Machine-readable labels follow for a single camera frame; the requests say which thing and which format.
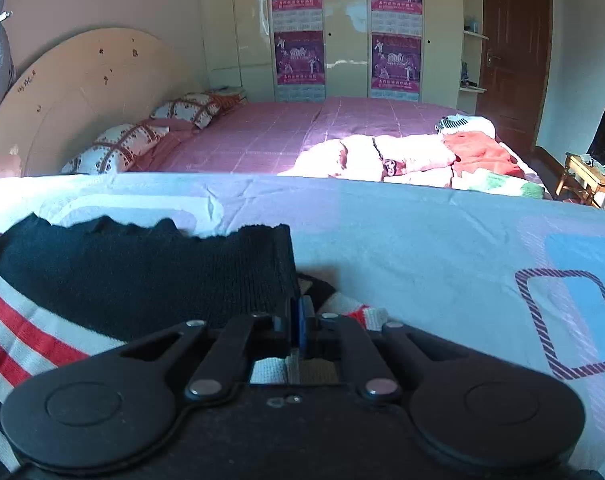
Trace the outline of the striped knit sweater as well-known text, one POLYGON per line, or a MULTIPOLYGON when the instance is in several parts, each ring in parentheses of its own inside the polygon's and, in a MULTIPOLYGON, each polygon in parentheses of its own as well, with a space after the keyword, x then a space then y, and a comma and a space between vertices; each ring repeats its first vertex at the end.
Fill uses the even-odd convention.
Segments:
MULTIPOLYGON (((101 217, 63 228, 28 216, 0 233, 0 409, 46 370, 191 320, 220 328, 241 314, 278 315, 297 297, 367 330, 388 320, 384 309, 298 272, 285 224, 198 237, 169 219, 142 228, 101 217)), ((0 428, 0 479, 16 466, 0 428)))

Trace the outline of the pile of folded clothes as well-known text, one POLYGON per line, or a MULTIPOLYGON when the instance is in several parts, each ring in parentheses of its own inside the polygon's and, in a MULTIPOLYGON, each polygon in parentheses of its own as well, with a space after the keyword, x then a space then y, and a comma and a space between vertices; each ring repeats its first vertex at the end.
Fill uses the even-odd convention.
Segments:
POLYGON ((312 143, 280 174, 548 197, 534 170, 498 139, 490 120, 460 114, 441 118, 433 133, 352 134, 312 143))

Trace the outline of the pink bed cover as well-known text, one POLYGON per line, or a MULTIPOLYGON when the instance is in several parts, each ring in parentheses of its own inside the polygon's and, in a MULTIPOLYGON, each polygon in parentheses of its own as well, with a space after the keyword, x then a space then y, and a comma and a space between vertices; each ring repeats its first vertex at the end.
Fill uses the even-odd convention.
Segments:
POLYGON ((422 102, 330 98, 324 102, 248 103, 203 130, 177 122, 143 155, 138 172, 279 174, 313 145, 353 134, 419 136, 456 108, 422 102))

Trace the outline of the far patterned pillow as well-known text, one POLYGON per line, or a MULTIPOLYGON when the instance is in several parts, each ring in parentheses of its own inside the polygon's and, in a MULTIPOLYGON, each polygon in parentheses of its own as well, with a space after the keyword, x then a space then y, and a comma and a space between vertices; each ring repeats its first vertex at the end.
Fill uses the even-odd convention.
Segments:
POLYGON ((150 114, 152 119, 176 119, 189 122, 199 129, 207 128, 221 114, 237 106, 233 96, 211 93, 187 93, 181 98, 166 101, 150 114))

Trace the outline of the patterned pillow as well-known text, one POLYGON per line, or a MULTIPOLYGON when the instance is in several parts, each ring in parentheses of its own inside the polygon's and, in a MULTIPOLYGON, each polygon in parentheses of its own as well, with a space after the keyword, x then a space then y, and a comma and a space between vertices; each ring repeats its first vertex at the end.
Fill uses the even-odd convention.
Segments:
POLYGON ((119 174, 128 171, 167 136, 168 127, 122 124, 105 130, 91 145, 72 158, 61 174, 119 174))
POLYGON ((176 119, 189 122, 199 129, 207 128, 221 114, 237 106, 233 96, 211 93, 187 93, 181 98, 166 101, 150 114, 152 119, 176 119))

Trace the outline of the lower left pink poster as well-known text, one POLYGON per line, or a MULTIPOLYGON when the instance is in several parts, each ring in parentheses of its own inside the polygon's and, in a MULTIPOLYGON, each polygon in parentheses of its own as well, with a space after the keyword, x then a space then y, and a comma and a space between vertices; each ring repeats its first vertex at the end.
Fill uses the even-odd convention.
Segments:
POLYGON ((325 100, 322 30, 274 35, 275 97, 278 102, 325 100))

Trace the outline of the near patterned pillow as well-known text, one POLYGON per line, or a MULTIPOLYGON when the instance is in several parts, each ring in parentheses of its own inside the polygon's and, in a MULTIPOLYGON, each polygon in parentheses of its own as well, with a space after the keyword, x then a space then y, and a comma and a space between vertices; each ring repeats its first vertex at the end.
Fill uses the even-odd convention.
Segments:
POLYGON ((128 171, 167 136, 168 127, 122 124, 105 130, 91 145, 72 158, 61 174, 119 174, 128 171))

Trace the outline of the patterned light blue bedsheet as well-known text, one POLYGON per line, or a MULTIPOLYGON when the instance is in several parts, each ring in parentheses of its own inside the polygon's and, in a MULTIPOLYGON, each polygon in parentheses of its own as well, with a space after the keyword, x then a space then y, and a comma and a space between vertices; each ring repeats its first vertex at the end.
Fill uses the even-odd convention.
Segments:
POLYGON ((478 192, 329 179, 118 174, 0 180, 0 232, 36 216, 58 232, 108 217, 196 236, 290 229, 324 309, 364 306, 541 370, 580 395, 572 457, 605 478, 605 211, 478 192))

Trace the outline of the lower right pink poster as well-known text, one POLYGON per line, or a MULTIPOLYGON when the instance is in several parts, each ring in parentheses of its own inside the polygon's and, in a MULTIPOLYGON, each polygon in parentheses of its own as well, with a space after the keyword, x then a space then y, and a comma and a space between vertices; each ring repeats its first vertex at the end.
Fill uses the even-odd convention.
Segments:
POLYGON ((372 35, 371 98, 419 102, 422 38, 372 35))

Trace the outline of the cream wardrobe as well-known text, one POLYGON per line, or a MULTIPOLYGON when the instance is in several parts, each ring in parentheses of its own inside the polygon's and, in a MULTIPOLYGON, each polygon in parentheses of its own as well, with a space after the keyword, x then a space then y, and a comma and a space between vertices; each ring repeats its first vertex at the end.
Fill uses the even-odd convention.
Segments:
MULTIPOLYGON (((234 86, 257 102, 275 97, 271 0, 200 0, 205 60, 214 87, 234 86)), ((423 0, 420 101, 458 107, 464 0, 423 0)), ((371 98, 370 0, 323 0, 325 99, 371 98)))

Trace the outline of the wooden side table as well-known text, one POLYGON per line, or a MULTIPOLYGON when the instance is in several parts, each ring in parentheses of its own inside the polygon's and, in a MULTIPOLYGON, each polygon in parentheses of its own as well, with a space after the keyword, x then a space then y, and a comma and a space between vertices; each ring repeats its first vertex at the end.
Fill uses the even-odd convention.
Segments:
POLYGON ((605 210, 605 174, 579 155, 567 154, 555 189, 557 198, 564 193, 573 194, 582 205, 605 210))

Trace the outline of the beige round headboard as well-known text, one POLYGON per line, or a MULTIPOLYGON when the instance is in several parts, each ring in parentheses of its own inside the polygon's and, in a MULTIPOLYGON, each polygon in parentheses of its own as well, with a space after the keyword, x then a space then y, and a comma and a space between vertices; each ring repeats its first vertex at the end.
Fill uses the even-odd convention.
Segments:
POLYGON ((82 32, 41 55, 4 96, 0 178, 58 174, 108 128, 200 87, 188 62, 147 32, 82 32))

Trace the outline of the brown wooden door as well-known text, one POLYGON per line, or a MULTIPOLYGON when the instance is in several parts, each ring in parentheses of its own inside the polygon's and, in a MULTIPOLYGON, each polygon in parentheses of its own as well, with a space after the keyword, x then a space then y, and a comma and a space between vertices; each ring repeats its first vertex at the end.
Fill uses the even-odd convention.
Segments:
POLYGON ((550 65, 552 0, 484 0, 477 113, 525 156, 536 145, 550 65))

